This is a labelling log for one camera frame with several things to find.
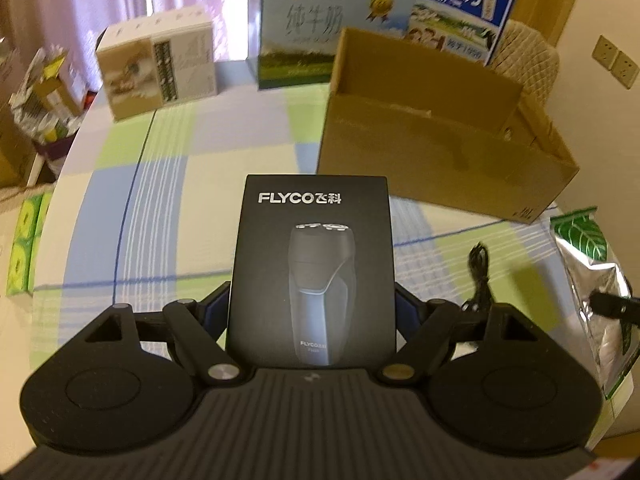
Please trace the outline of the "double wall socket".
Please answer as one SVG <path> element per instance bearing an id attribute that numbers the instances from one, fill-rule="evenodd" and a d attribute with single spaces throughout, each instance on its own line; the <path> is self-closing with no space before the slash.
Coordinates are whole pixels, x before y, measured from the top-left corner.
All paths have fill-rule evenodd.
<path id="1" fill-rule="evenodd" d="M 631 89 L 639 76 L 639 65 L 605 36 L 598 38 L 592 51 L 592 58 L 626 89 Z"/>

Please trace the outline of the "light blue milk carton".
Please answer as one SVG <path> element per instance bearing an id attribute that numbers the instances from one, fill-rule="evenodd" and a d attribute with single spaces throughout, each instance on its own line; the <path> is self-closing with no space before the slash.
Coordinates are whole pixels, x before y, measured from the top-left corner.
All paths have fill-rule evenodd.
<path id="1" fill-rule="evenodd" d="M 416 0 L 247 0 L 247 63 L 261 89 L 331 78 L 345 27 L 404 36 Z"/>

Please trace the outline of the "quilted beige chair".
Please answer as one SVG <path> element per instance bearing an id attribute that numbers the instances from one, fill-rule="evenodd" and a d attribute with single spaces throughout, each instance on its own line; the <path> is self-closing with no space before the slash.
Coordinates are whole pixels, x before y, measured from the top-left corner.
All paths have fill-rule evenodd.
<path id="1" fill-rule="evenodd" d="M 560 57 L 538 30 L 509 20 L 488 67 L 521 84 L 545 106 L 559 73 Z"/>

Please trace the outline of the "brown cardboard box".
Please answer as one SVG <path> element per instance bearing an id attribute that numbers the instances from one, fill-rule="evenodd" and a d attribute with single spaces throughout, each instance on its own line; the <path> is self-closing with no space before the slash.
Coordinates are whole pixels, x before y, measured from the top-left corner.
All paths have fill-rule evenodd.
<path id="1" fill-rule="evenodd" d="M 384 176 L 399 197 L 532 223 L 579 167 L 518 82 L 454 54 L 345 28 L 317 170 Z"/>

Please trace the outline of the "green tissue pack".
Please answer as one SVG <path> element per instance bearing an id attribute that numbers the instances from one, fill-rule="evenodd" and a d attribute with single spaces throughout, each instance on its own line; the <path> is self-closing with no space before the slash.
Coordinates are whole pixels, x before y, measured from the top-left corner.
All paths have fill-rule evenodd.
<path id="1" fill-rule="evenodd" d="M 38 250 L 52 194 L 47 191 L 25 198 L 18 211 L 6 278 L 9 297 L 34 291 Z"/>

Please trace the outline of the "dark blue milk carton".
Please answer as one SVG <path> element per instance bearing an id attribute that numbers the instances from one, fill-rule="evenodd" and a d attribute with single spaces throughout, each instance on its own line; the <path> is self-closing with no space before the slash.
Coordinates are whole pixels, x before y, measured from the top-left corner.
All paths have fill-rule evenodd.
<path id="1" fill-rule="evenodd" d="M 405 40 L 486 66 L 515 0 L 416 0 Z"/>

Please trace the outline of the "brown cardboard boxes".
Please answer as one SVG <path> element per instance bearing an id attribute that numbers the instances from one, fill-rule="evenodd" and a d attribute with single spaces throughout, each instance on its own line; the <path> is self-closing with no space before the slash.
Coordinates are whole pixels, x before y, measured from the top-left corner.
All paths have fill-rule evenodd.
<path id="1" fill-rule="evenodd" d="M 32 171 L 36 151 L 32 141 L 15 125 L 9 98 L 22 82 L 24 68 L 15 56 L 1 63 L 0 184 L 2 188 L 24 186 Z"/>

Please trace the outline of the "silver green tea bag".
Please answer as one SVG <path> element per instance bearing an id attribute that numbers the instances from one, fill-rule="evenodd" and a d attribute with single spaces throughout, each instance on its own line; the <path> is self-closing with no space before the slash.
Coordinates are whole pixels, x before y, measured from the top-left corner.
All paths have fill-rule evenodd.
<path id="1" fill-rule="evenodd" d="M 598 377 L 612 396 L 639 354 L 639 298 L 597 224 L 594 208 L 550 219 L 576 311 L 582 322 Z"/>

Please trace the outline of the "white beige product box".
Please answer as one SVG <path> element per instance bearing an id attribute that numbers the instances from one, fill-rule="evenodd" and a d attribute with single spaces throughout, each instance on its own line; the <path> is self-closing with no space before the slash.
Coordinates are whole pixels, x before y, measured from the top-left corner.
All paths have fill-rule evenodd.
<path id="1" fill-rule="evenodd" d="M 116 122 L 217 93 L 214 24 L 200 4 L 108 26 L 96 60 Z"/>

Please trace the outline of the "black shaver box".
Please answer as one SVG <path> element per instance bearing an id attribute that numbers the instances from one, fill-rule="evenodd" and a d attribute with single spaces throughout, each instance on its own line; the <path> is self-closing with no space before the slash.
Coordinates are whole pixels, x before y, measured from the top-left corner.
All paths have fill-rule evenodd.
<path id="1" fill-rule="evenodd" d="M 394 277 L 385 178 L 251 174 L 227 350 L 259 367 L 378 367 L 396 351 Z"/>

